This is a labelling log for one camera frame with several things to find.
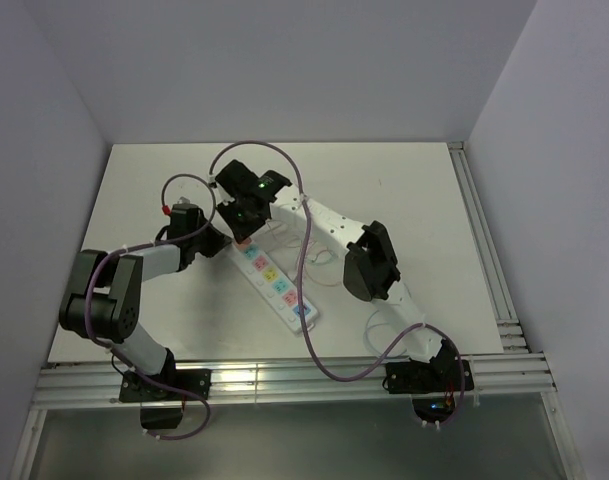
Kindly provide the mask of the white multicolour power strip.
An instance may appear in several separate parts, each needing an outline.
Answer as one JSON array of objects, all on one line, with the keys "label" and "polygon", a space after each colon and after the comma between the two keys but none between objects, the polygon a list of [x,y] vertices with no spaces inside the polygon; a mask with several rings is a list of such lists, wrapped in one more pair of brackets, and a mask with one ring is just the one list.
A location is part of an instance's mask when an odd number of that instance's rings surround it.
[{"label": "white multicolour power strip", "polygon": [[252,242],[245,250],[232,244],[227,256],[294,335],[302,333],[300,310],[304,312],[307,330],[313,328],[319,317],[318,309],[306,297],[298,301],[294,282],[257,243]]}]

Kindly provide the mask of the pink charger plug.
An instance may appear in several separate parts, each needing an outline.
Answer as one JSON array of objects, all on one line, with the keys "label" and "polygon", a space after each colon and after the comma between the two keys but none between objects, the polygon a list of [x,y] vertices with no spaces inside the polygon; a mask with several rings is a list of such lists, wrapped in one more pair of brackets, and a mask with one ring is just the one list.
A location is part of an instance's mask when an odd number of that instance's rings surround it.
[{"label": "pink charger plug", "polygon": [[244,241],[242,241],[242,242],[240,242],[240,243],[236,243],[236,244],[235,244],[235,247],[236,247],[238,250],[245,250],[245,249],[247,249],[247,248],[248,248],[248,247],[249,247],[251,244],[252,244],[252,240],[251,240],[251,239],[246,239],[246,240],[244,240]]}]

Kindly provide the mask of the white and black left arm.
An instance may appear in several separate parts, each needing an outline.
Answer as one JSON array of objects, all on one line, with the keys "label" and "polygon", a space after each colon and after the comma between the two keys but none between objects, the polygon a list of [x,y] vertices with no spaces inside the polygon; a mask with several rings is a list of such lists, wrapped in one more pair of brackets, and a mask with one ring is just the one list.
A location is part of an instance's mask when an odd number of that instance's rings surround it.
[{"label": "white and black left arm", "polygon": [[142,284],[182,272],[200,255],[213,258],[232,243],[203,210],[178,203],[150,243],[115,252],[86,249],[74,260],[60,303],[60,327],[109,349],[143,377],[143,388],[167,399],[179,386],[174,354],[139,322]]}]

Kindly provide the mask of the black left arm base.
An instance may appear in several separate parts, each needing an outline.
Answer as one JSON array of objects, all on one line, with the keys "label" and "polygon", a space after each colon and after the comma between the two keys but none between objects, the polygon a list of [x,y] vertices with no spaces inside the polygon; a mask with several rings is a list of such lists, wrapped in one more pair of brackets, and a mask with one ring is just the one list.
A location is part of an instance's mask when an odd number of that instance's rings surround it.
[{"label": "black left arm base", "polygon": [[208,399],[211,386],[210,369],[180,369],[168,391],[143,380],[135,372],[123,374],[118,402],[140,406],[140,425],[153,431],[175,430],[183,420],[186,392]]}]

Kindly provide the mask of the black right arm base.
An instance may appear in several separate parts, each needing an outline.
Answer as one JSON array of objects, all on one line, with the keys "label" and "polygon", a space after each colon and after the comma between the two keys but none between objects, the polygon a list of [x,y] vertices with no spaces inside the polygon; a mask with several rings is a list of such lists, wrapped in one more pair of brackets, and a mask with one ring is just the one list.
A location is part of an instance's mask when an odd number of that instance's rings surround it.
[{"label": "black right arm base", "polygon": [[421,422],[442,424],[455,413],[461,392],[473,391],[475,383],[468,361],[397,361],[385,365],[382,387],[391,395],[420,396],[413,410]]}]

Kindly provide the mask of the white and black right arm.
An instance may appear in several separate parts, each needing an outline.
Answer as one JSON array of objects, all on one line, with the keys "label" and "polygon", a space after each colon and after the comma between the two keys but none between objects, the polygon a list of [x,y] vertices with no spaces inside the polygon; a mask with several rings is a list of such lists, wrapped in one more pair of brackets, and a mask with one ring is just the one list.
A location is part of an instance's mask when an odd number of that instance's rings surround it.
[{"label": "white and black right arm", "polygon": [[221,202],[217,210],[238,241],[269,220],[284,223],[317,240],[343,261],[342,284],[354,298],[375,306],[397,332],[419,383],[436,390],[446,383],[458,361],[453,343],[426,322],[402,281],[398,259],[386,227],[352,220],[308,197],[285,176],[269,170],[258,176],[238,160],[210,178]]}]

